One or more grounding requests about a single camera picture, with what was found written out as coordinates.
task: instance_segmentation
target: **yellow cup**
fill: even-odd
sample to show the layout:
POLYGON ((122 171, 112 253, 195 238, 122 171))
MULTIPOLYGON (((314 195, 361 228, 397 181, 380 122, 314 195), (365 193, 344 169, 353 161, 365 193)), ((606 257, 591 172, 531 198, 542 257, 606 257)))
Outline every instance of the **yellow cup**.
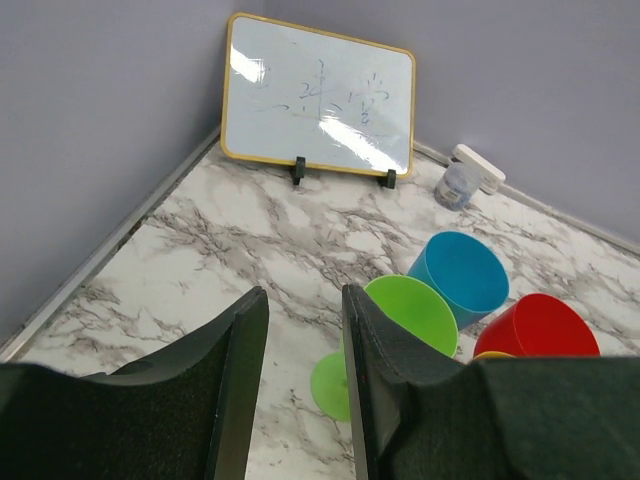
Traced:
POLYGON ((514 356, 504 352, 496 352, 495 350, 489 350, 487 352, 479 353, 477 356, 474 357, 474 360, 480 360, 482 358, 514 358, 514 356))

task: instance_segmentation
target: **whiteboard frame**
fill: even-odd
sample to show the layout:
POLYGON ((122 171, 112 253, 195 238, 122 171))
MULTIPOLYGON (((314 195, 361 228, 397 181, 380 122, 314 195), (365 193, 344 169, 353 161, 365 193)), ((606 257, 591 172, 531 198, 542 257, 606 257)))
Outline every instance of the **whiteboard frame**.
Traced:
MULTIPOLYGON (((412 71, 411 71, 411 118, 409 119, 410 122, 410 128, 409 128, 409 159, 408 159, 408 166, 407 166, 407 172, 403 173, 403 174, 398 174, 397 177, 398 178, 406 178, 409 175, 411 175, 411 171, 413 170, 413 129, 415 126, 415 108, 416 108, 416 70, 417 70, 417 62, 416 62, 416 57, 413 55, 413 53, 411 53, 409 50, 405 50, 403 48, 397 48, 397 47, 390 47, 388 45, 383 45, 381 43, 376 43, 376 42, 370 42, 368 40, 363 40, 361 38, 355 38, 355 37, 350 37, 348 35, 342 35, 340 33, 333 33, 333 32, 327 32, 326 30, 319 30, 317 28, 311 28, 311 27, 304 27, 302 25, 298 25, 295 23, 290 23, 290 22, 284 22, 281 20, 275 20, 273 18, 267 18, 267 17, 262 17, 260 15, 254 15, 251 13, 245 13, 245 12, 238 12, 235 13, 233 15, 231 15, 231 17, 229 18, 229 23, 227 26, 227 57, 225 60, 225 68, 224 68, 224 96, 223 96, 223 100, 222 100, 222 127, 221 127, 221 133, 220 133, 220 147, 222 148, 222 151, 224 152, 224 154, 229 157, 229 158, 233 158, 234 160, 247 160, 247 161, 251 161, 251 162, 260 162, 260 163, 271 163, 271 164, 275 164, 275 165, 285 165, 285 166, 289 166, 292 167, 296 164, 296 160, 295 159, 282 159, 282 158, 270 158, 270 157, 259 157, 259 156, 253 156, 253 155, 242 155, 242 154, 237 154, 234 153, 232 151, 230 151, 227 148, 226 142, 225 142, 225 138, 226 138, 226 133, 227 133, 227 108, 228 108, 228 101, 229 101, 229 82, 230 82, 230 78, 231 78, 231 62, 230 62, 230 58, 231 58, 231 40, 233 38, 233 22, 237 19, 237 18, 251 18, 253 20, 259 20, 262 22, 266 22, 266 23, 272 23, 274 25, 280 25, 283 27, 290 27, 290 28, 295 28, 297 30, 303 30, 305 32, 310 32, 310 33, 318 33, 320 35, 326 35, 329 37, 334 37, 334 38, 339 38, 341 40, 347 40, 347 41, 351 41, 351 42, 356 42, 356 43, 361 43, 364 45, 369 45, 371 47, 377 47, 377 48, 383 48, 385 50, 391 50, 392 52, 397 52, 397 53, 402 53, 405 55, 408 55, 409 58, 411 59, 411 65, 412 65, 412 71)), ((387 172, 378 172, 378 171, 374 171, 374 170, 364 170, 364 169, 357 169, 357 168, 349 168, 349 167, 336 167, 333 165, 325 165, 322 163, 307 163, 306 166, 308 168, 312 168, 312 169, 318 169, 318 170, 330 170, 333 172, 345 172, 345 173, 356 173, 359 175, 369 175, 372 177, 386 177, 387 176, 387 172)))

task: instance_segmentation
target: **blue cup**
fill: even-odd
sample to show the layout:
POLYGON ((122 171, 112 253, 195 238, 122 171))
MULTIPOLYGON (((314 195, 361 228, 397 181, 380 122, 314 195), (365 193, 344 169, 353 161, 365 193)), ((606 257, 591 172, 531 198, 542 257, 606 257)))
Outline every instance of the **blue cup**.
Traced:
POLYGON ((509 296, 509 278, 498 257, 465 233, 441 232, 431 237, 408 275, 444 298, 458 330, 500 308, 509 296))

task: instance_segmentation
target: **black stand leg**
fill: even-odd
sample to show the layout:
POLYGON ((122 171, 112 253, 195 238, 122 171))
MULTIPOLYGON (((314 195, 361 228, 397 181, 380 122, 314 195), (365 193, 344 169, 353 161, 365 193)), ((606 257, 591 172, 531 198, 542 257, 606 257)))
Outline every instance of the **black stand leg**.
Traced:
POLYGON ((296 164, 291 168, 291 178, 295 187, 300 185, 300 180, 304 178, 306 166, 307 161, 304 157, 296 157, 296 164))
POLYGON ((396 188, 396 171, 389 169, 386 176, 378 177, 378 182, 385 188, 396 188))

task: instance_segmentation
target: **plastic cup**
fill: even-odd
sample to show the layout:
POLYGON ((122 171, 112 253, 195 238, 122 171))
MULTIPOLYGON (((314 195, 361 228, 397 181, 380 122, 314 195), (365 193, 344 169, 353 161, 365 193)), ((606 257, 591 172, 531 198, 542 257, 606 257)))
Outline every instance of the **plastic cup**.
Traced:
POLYGON ((448 357, 458 348, 451 309, 429 285, 404 275, 385 275, 365 288, 387 317, 448 357))
MULTIPOLYGON (((455 355, 458 348, 455 318, 431 287, 404 275, 385 275, 364 289, 391 320, 444 355, 455 355)), ((327 416, 341 422, 351 419, 342 343, 339 352, 327 355, 313 369, 311 395, 327 416)))
POLYGON ((482 360, 483 358, 513 358, 513 355, 509 355, 504 352, 496 352, 495 350, 488 350, 473 357, 474 360, 482 360))
POLYGON ((522 297, 480 334, 474 356, 487 351, 523 356, 599 356, 584 320, 567 304, 545 293, 522 297))
POLYGON ((509 278, 498 257, 461 232, 431 237, 408 275, 430 285, 446 300, 458 330, 498 309, 509 295, 509 278))

